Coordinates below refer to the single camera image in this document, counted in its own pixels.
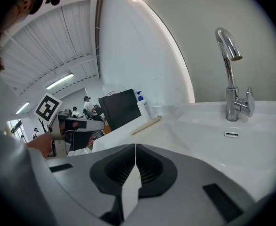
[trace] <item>sink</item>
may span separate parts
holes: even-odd
[[[235,122],[226,120],[225,102],[156,111],[163,117],[160,122],[130,136],[129,131],[143,123],[139,117],[96,140],[93,152],[127,143],[158,146],[209,163],[255,201],[276,190],[276,102],[256,101],[254,115],[240,113]]]
[[[239,114],[235,122],[225,119],[225,111],[222,102],[195,103],[165,126],[190,156],[211,164],[258,201],[276,189],[276,102],[256,102],[253,117]]]

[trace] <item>ceiling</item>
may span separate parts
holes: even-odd
[[[18,108],[30,104],[30,113],[46,93],[55,93],[76,83],[99,77],[95,52],[95,9],[97,0],[61,0],[60,5],[43,4],[3,35],[0,56],[3,80],[19,97]],[[46,86],[73,73],[74,76],[50,90]]]

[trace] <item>soap dispenser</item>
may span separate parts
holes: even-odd
[[[138,94],[138,107],[141,113],[141,116],[145,122],[148,122],[151,120],[151,112],[150,108],[148,106],[147,100],[143,98],[142,95],[140,95],[141,91],[136,92]]]

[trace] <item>faucet handle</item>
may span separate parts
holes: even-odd
[[[248,117],[252,117],[255,111],[255,99],[252,95],[252,88],[249,86],[246,91],[246,99],[238,98],[234,102],[236,110],[240,111]]]

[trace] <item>cable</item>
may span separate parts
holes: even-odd
[[[83,71],[84,71],[84,72],[85,72],[85,74],[86,74],[86,78],[88,78],[88,75],[87,75],[87,73],[86,73],[85,69],[83,68],[82,64],[80,64],[80,65],[81,65],[81,68],[83,69]]]
[[[74,52],[75,52],[76,56],[78,57],[77,52],[76,52],[76,50],[75,50],[75,47],[74,47],[74,45],[73,45],[73,42],[72,42],[72,39],[71,39],[69,30],[68,30],[68,26],[67,26],[66,20],[64,19],[64,14],[63,14],[63,20],[64,20],[64,24],[66,25],[66,29],[67,29],[67,32],[68,32],[68,35],[69,35],[71,44],[72,44],[72,46],[73,46]]]
[[[46,131],[45,127],[44,127],[44,122],[43,122],[43,121],[41,121],[41,120],[40,120],[40,118],[39,118],[39,121],[40,121],[40,123],[42,124],[43,130],[44,130],[44,133],[46,133],[47,131]]]
[[[72,149],[73,149],[73,155],[72,156],[74,156],[74,154],[75,154],[75,150],[74,150],[74,133],[73,133],[73,135],[72,135],[72,141],[73,141],[73,143],[72,143],[72,145],[71,145],[71,147],[72,147]]]
[[[79,156],[80,154],[82,154],[83,151],[86,150],[86,149],[87,149],[87,146],[86,146],[85,149],[83,149],[77,156]]]

